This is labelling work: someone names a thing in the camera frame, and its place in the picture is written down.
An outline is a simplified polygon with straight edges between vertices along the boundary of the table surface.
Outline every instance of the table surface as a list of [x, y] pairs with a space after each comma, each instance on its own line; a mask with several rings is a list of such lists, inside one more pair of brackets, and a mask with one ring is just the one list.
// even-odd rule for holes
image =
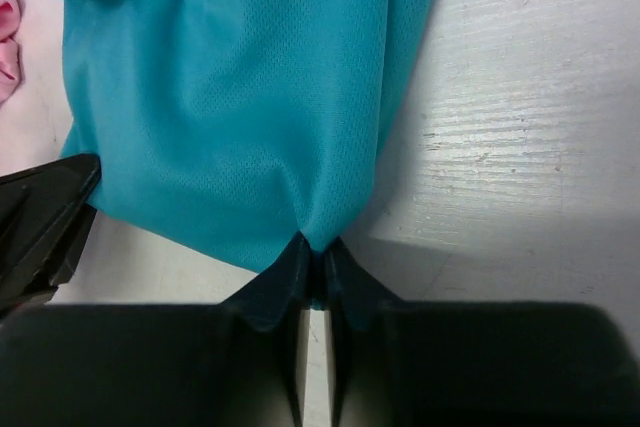
[[[71, 117], [62, 4], [22, 0], [26, 81], [0, 172], [53, 159]], [[346, 235], [397, 293], [602, 306], [640, 352], [640, 0], [435, 0], [369, 207]], [[100, 216], [59, 302], [214, 302], [253, 274]], [[328, 423], [310, 335], [306, 425]]]

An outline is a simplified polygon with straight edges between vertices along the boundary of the black plastic part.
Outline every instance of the black plastic part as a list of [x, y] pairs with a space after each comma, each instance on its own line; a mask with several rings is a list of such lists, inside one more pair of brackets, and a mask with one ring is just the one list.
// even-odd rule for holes
[[341, 242], [326, 269], [334, 426], [640, 425], [638, 368], [598, 309], [403, 302]]
[[73, 275], [95, 210], [95, 155], [0, 178], [0, 309], [49, 300]]
[[219, 305], [21, 308], [0, 335], [0, 425], [302, 425], [310, 250]]

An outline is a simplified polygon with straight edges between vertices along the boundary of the fabric fold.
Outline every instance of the fabric fold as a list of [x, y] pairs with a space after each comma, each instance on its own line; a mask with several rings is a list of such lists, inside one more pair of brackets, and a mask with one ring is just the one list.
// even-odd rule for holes
[[430, 0], [65, 0], [91, 202], [261, 271], [297, 233], [322, 252], [359, 214]]
[[18, 43], [11, 36], [20, 26], [17, 0], [0, 0], [0, 102], [5, 101], [20, 84]]

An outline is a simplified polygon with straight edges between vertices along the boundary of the pink cloth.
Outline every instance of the pink cloth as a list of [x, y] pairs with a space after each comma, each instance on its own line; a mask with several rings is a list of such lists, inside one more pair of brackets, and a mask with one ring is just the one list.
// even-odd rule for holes
[[6, 100], [20, 83], [18, 43], [11, 36], [20, 25], [17, 0], [0, 0], [0, 102]]

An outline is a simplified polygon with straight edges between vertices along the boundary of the teal shirt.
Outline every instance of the teal shirt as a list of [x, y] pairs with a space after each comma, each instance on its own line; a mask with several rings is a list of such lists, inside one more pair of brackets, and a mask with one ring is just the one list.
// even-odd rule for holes
[[65, 0], [63, 155], [100, 155], [99, 209], [223, 261], [259, 272], [297, 231], [322, 251], [367, 202], [429, 2]]

